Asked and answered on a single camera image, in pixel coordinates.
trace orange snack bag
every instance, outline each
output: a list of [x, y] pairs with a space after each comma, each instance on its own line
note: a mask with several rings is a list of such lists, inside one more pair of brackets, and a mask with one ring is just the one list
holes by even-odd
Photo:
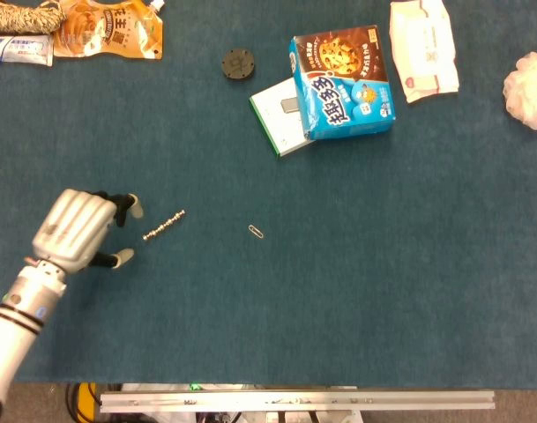
[[54, 32], [55, 56], [114, 53], [138, 59], [162, 58], [162, 20], [141, 0], [119, 4], [61, 0], [60, 4], [66, 20]]

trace rope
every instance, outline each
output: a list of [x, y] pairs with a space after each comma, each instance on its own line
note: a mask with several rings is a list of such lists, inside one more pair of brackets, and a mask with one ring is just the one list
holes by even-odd
[[52, 33], [65, 19], [55, 0], [36, 8], [0, 3], [0, 33]]

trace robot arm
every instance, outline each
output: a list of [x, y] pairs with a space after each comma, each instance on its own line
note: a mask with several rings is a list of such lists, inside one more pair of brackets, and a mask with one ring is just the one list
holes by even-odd
[[56, 200], [33, 239], [39, 259], [26, 259], [28, 265], [0, 304], [0, 417], [13, 376], [64, 294], [66, 274], [89, 265], [116, 269], [133, 257], [132, 249], [98, 252], [114, 219], [123, 226], [127, 212], [143, 216], [132, 194], [67, 189]]

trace paper clip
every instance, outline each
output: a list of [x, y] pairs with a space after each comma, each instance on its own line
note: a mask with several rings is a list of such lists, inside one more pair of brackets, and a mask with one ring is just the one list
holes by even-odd
[[249, 230], [252, 232], [254, 236], [256, 236], [257, 238], [261, 240], [265, 237], [265, 235], [262, 232], [260, 232], [260, 230], [254, 225], [249, 225]]

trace floor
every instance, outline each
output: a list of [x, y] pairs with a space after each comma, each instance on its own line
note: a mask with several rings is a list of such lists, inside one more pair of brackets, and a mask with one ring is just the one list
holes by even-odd
[[[71, 423], [65, 385], [14, 383], [2, 423]], [[537, 423], [537, 391], [499, 390], [494, 411], [365, 412], [364, 423]]]

